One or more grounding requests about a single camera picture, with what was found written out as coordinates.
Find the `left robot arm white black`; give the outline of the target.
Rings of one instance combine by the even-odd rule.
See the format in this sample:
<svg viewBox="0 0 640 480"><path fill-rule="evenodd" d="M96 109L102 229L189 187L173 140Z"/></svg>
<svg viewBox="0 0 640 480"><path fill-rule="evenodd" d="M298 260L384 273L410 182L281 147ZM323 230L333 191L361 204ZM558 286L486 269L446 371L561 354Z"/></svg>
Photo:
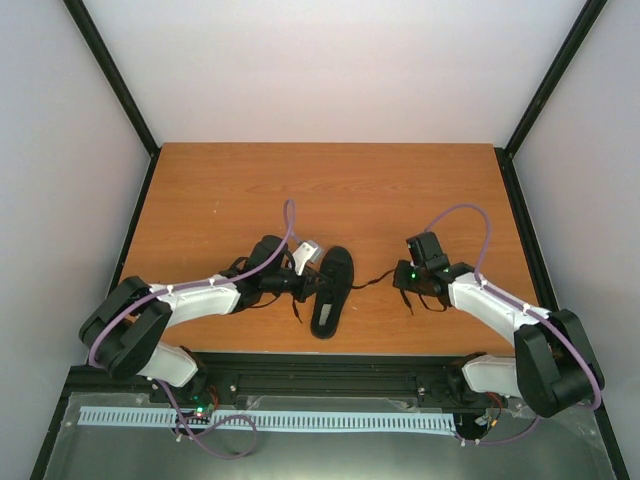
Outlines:
<svg viewBox="0 0 640 480"><path fill-rule="evenodd" d="M92 352L92 363L112 379L159 380L184 401L197 402L207 393L208 378L185 348L161 341L165 330L255 308L265 294L289 294L302 303L331 284L310 267L318 256L313 242L292 251L281 238L266 235L248 257L203 281L161 285L128 277L80 327L79 339Z"/></svg>

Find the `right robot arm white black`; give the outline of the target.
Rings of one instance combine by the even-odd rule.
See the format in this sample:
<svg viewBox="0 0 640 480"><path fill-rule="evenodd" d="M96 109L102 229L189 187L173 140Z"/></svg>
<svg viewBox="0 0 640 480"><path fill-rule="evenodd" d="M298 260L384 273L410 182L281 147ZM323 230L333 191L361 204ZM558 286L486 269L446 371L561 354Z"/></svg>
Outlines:
<svg viewBox="0 0 640 480"><path fill-rule="evenodd" d="M406 243L410 257L396 266L395 288L475 317L514 349L510 358L480 354L466 361L461 372L471 391L520 398L544 418L583 400L592 408L600 406L604 376L573 311L532 306L472 266L450 263L433 232L414 235Z"/></svg>

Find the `black canvas shoe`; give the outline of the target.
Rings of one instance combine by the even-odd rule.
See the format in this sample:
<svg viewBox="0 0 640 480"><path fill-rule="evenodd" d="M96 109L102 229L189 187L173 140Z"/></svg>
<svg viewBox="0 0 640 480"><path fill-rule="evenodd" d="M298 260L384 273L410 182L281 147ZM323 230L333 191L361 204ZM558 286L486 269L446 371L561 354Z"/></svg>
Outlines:
<svg viewBox="0 0 640 480"><path fill-rule="evenodd" d="M342 309L351 292L354 262L342 246L331 247L320 264L325 282L316 292L310 330L314 337L328 340L338 329Z"/></svg>

